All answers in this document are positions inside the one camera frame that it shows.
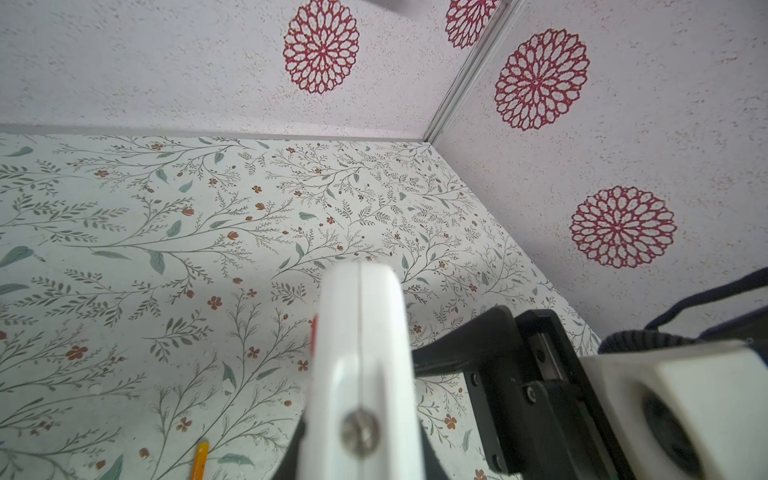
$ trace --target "green leaf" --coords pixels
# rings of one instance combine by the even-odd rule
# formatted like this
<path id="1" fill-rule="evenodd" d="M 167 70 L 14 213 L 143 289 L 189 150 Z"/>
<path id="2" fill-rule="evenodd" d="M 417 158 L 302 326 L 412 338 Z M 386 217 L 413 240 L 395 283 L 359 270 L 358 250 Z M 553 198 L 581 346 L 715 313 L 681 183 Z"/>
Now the green leaf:
<path id="1" fill-rule="evenodd" d="M 232 371 L 232 367 L 228 366 L 226 362 L 222 362 L 224 364 L 224 380 L 229 380 L 232 382 L 232 385 L 234 388 L 237 388 L 237 380 L 235 380 L 235 372 Z"/>
<path id="2" fill-rule="evenodd" d="M 107 470 L 99 480 L 120 480 L 120 474 L 123 472 L 123 455 L 120 455 L 117 460 L 114 461 L 112 466 Z"/>
<path id="3" fill-rule="evenodd" d="M 107 257 L 107 258 L 121 258 L 124 260 L 130 260 L 130 258 L 126 257 L 125 255 L 120 255 L 116 252 L 109 252 L 107 250 L 99 250 L 98 252 L 94 252 L 94 255 L 98 255 L 100 257 Z"/>
<path id="4" fill-rule="evenodd" d="M 237 453 L 227 453 L 225 456 L 219 458 L 219 463 L 237 463 L 238 465 L 253 465 L 253 462 L 250 461 L 250 458 L 246 457 L 245 455 L 238 455 Z"/>
<path id="5" fill-rule="evenodd" d="M 0 260 L 0 268 L 27 257 L 31 257 L 34 253 L 35 251 L 29 247 L 13 247 L 5 254 L 5 257 L 2 257 L 2 260 Z"/>
<path id="6" fill-rule="evenodd" d="M 466 452 L 469 449 L 469 434 L 472 433 L 472 429 L 467 430 L 464 433 L 464 442 L 462 442 L 462 448 Z"/>
<path id="7" fill-rule="evenodd" d="M 15 292 L 16 290 L 23 290 L 25 288 L 29 287 L 26 285 L 21 285 L 20 283 L 6 283 L 5 285 L 0 285 L 0 295 Z"/>
<path id="8" fill-rule="evenodd" d="M 26 155 L 30 153 L 32 153 L 31 147 L 22 147 L 18 151 L 15 151 L 10 155 L 6 155 L 6 157 L 20 157 L 22 155 Z"/>
<path id="9" fill-rule="evenodd" d="M 175 237 L 176 235 L 181 232 L 181 220 L 176 220 L 173 225 L 170 226 L 167 232 L 165 232 L 166 235 L 169 237 Z"/>
<path id="10" fill-rule="evenodd" d="M 165 271 L 165 259 L 162 252 L 156 252 L 154 250 L 147 250 L 149 253 L 149 264 L 160 275 Z"/>
<path id="11" fill-rule="evenodd" d="M 275 371 L 276 371 L 276 370 L 279 370 L 279 369 L 280 369 L 280 367 L 279 367 L 279 366 L 276 366 L 276 367 L 275 367 L 275 368 L 273 368 L 273 369 L 265 370 L 265 371 L 261 372 L 259 375 L 257 375 L 257 376 L 256 376 L 256 380 L 261 380 L 261 379 L 262 379 L 262 378 L 264 378 L 265 376 L 270 376 L 270 375 L 272 375 L 273 373 L 275 373 Z"/>

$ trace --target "screw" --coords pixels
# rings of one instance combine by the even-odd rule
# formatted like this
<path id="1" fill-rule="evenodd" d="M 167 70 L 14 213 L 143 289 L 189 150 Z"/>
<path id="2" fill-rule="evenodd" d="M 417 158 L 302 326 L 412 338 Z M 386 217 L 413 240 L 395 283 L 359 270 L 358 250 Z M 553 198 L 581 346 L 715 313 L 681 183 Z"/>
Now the screw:
<path id="1" fill-rule="evenodd" d="M 376 450 L 379 444 L 379 423 L 371 413 L 359 409 L 344 418 L 341 439 L 351 453 L 360 458 Z"/>
<path id="2" fill-rule="evenodd" d="M 530 403 L 536 403 L 536 391 L 533 390 L 532 386 L 525 387 L 525 396 L 528 397 Z"/>

